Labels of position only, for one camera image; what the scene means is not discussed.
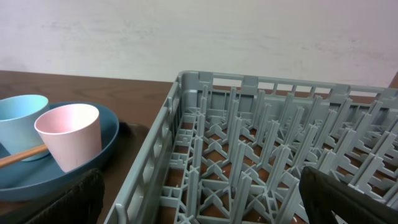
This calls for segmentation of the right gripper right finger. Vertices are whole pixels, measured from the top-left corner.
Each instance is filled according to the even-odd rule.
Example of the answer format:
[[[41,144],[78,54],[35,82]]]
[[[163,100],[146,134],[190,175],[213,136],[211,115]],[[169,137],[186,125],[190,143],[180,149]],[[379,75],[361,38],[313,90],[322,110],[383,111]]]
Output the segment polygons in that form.
[[[299,191],[310,224],[337,224],[335,215],[347,223],[397,223],[397,210],[309,166],[303,168]]]

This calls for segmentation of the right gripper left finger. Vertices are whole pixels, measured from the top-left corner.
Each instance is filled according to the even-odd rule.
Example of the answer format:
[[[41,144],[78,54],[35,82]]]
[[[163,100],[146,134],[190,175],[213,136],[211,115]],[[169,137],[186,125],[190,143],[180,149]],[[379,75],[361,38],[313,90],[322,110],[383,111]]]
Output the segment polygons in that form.
[[[103,208],[104,179],[99,169],[85,172],[61,196],[26,222],[33,224],[96,223]]]

